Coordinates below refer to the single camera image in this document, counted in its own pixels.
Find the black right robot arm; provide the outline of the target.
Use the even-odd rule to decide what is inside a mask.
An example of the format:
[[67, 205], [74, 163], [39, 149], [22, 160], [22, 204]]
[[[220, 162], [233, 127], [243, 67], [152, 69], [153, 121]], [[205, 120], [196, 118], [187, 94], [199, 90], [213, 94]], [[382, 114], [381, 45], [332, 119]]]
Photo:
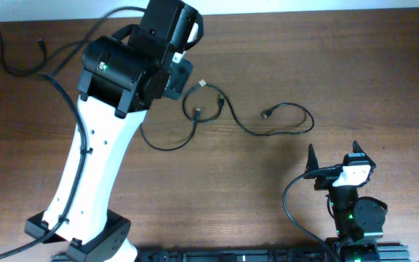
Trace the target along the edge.
[[358, 189], [370, 181], [376, 163], [354, 141], [343, 162], [319, 166], [314, 147], [308, 146], [307, 179], [316, 191], [327, 192], [328, 211], [335, 222], [336, 238], [326, 243], [341, 261], [379, 261], [377, 240], [383, 236], [388, 206], [379, 199], [359, 196]]

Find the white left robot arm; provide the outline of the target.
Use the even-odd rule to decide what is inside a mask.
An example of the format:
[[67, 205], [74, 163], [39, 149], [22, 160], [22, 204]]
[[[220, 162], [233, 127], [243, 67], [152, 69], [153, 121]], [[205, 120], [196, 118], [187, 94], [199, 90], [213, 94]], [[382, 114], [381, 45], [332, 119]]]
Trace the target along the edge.
[[66, 241], [66, 261], [133, 261], [131, 223], [109, 209], [129, 142], [153, 101], [178, 99], [191, 73], [184, 56], [203, 37], [201, 14], [182, 1], [150, 1], [142, 20], [88, 44], [81, 58], [76, 131], [49, 207], [25, 232]]

